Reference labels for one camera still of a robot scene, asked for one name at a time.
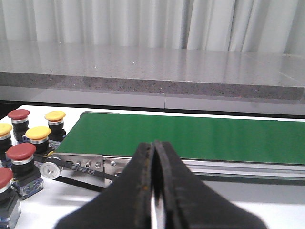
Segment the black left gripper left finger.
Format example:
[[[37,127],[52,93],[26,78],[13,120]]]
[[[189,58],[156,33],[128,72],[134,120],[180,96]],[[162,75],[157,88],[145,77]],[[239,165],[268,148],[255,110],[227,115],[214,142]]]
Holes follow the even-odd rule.
[[[122,173],[92,201],[59,220],[57,229],[150,229],[154,147],[140,143]]]

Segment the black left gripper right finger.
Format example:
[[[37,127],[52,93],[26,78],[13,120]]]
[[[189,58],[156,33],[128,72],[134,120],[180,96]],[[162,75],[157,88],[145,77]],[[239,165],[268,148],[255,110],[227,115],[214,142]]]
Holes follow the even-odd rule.
[[[201,181],[169,142],[154,144],[154,187],[162,195],[167,229],[265,229],[256,215]]]

